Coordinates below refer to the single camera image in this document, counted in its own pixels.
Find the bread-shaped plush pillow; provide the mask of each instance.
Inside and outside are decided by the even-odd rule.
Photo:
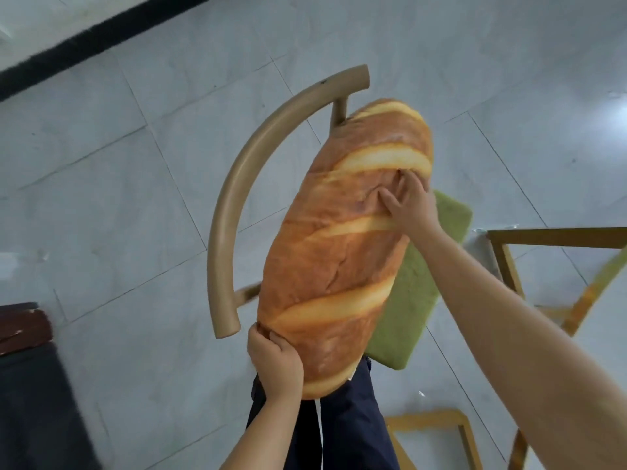
[[[353,374],[403,261],[408,238],[378,189],[398,191],[399,169],[428,179],[432,164],[420,114],[383,99],[336,127],[309,168],[266,258],[257,312],[298,351],[303,399]]]

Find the black floor border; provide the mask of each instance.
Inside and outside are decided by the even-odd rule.
[[[207,0],[147,0],[0,72],[0,102]]]

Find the person's left arm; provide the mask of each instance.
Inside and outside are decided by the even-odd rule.
[[[259,373],[266,403],[231,451],[221,470],[282,470],[303,392],[303,363],[284,339],[248,332],[248,354]]]

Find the person's left hand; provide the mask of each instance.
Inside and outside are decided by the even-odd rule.
[[[303,362],[291,344],[274,332],[270,332],[270,339],[267,339],[255,323],[248,330],[248,354],[268,401],[289,399],[300,402]]]

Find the green cushion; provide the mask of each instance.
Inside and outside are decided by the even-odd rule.
[[[472,211],[439,191],[435,195],[442,228],[460,243],[470,226]],[[439,296],[425,260],[410,244],[366,354],[392,369],[403,369]]]

